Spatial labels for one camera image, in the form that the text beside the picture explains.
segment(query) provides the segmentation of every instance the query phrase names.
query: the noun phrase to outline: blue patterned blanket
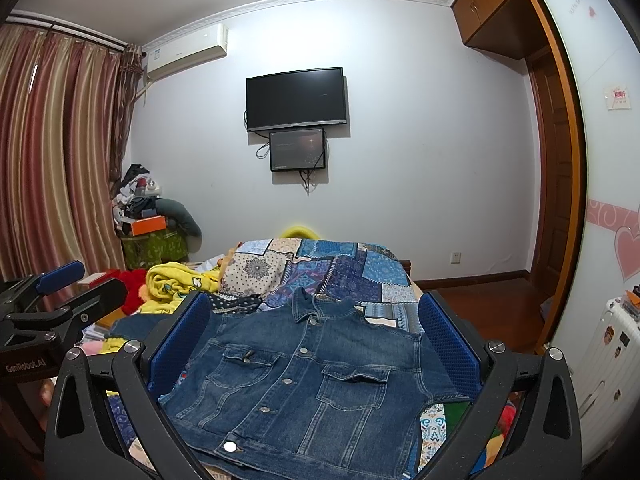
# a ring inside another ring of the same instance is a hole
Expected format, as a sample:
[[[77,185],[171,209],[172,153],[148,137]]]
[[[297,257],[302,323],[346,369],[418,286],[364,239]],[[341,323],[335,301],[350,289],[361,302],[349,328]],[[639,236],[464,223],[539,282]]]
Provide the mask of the blue patterned blanket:
[[[375,244],[270,238],[236,250],[220,283],[223,296],[260,294],[263,309],[283,306],[304,289],[351,298],[370,322],[422,332],[409,277],[395,255]]]

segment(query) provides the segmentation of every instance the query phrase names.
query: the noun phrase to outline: denim vest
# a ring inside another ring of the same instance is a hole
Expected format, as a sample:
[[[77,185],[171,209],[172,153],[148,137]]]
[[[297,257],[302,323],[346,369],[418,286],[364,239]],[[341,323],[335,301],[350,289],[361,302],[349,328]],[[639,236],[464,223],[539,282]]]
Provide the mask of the denim vest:
[[[211,314],[162,403],[201,462],[243,480],[383,480],[401,478],[420,413],[461,398],[424,334],[300,288],[276,310]]]

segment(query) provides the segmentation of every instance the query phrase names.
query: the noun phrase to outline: paper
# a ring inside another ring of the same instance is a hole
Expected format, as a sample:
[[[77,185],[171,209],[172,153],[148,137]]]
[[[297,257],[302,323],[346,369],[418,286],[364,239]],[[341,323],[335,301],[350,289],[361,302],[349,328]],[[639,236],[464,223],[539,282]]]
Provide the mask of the paper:
[[[609,110],[629,110],[631,99],[626,86],[612,86],[605,90],[604,99]]]

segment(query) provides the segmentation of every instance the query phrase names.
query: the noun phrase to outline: green basket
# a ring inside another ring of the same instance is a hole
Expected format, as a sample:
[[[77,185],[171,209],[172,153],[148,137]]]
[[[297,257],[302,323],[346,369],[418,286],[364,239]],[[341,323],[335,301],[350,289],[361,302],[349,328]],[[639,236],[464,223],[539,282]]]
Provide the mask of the green basket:
[[[150,269],[167,262],[189,260],[187,241],[178,231],[162,229],[120,239],[127,269]]]

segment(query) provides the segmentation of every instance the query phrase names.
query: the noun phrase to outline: pink heart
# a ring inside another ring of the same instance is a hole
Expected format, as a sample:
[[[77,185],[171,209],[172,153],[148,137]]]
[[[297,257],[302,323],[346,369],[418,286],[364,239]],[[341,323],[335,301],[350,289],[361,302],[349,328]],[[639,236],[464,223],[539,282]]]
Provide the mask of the pink heart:
[[[616,257],[622,271],[622,279],[640,272],[640,235],[633,236],[631,229],[621,227],[616,231]]]

